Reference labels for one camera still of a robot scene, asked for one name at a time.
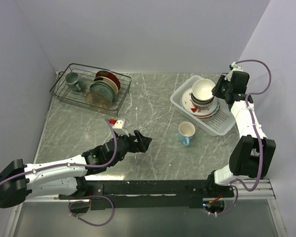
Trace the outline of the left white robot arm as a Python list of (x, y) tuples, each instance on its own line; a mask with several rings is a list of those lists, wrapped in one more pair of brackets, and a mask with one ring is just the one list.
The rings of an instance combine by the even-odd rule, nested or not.
[(152, 138), (140, 131), (119, 135), (72, 158), (39, 164), (13, 160), (0, 173), (0, 208), (10, 208), (27, 198), (60, 194), (83, 198), (88, 186), (85, 177), (106, 171), (122, 161), (127, 153), (145, 153)]

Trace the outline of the white watermelon pattern plate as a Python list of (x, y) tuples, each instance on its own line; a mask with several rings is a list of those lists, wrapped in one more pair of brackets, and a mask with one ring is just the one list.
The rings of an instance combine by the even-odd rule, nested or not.
[[(192, 93), (192, 88), (188, 88), (181, 97), (181, 106), (183, 107), (184, 105), (186, 105), (187, 103), (191, 103), (191, 93)], [(217, 103), (219, 102), (218, 98), (214, 98), (213, 103)]]

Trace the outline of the white light blue bowl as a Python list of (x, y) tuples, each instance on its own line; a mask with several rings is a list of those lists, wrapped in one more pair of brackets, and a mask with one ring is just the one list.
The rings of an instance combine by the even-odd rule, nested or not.
[(214, 96), (212, 89), (215, 87), (215, 83), (209, 79), (199, 79), (192, 86), (192, 94), (195, 99), (199, 101), (211, 100)]

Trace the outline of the white top bowl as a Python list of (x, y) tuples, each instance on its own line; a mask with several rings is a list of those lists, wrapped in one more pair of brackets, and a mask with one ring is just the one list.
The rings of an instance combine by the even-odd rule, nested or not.
[(208, 110), (211, 110), (211, 105), (209, 106), (195, 106), (195, 109), (198, 111), (198, 112), (201, 112), (201, 111), (208, 111)]

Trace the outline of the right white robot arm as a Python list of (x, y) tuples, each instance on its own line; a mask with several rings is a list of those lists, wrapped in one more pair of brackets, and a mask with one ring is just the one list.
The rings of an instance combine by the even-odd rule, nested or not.
[(245, 187), (247, 191), (253, 191), (260, 179), (267, 175), (276, 149), (275, 141), (268, 139), (262, 131), (253, 100), (246, 94), (249, 78), (248, 73), (233, 69), (226, 76), (220, 76), (212, 89), (213, 95), (227, 103), (240, 137), (228, 165), (208, 175), (206, 192), (212, 197), (226, 191), (232, 183), (242, 183), (246, 178), (255, 179), (251, 188)]

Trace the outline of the red rimmed bottom plate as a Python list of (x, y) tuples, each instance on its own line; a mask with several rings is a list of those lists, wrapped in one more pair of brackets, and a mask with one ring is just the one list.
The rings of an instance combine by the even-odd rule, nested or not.
[(192, 116), (200, 120), (208, 120), (209, 118), (213, 117), (220, 109), (220, 102), (213, 103), (207, 107), (195, 107), (191, 103), (187, 103), (183, 106), (183, 108)]

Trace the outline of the light blue mug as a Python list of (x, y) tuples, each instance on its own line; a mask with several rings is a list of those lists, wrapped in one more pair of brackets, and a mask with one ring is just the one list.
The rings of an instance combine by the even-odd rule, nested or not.
[(195, 132), (196, 128), (191, 122), (182, 122), (178, 128), (178, 139), (185, 146), (189, 146)]

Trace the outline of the dark striped bottom bowl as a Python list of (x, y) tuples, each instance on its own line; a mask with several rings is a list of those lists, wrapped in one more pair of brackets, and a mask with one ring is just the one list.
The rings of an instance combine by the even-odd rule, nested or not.
[(193, 94), (191, 94), (191, 99), (192, 99), (194, 102), (198, 103), (198, 104), (207, 104), (207, 103), (213, 101), (213, 100), (214, 100), (214, 97), (212, 97), (212, 98), (210, 98), (210, 99), (208, 99), (208, 100), (198, 100), (197, 98), (194, 97)]

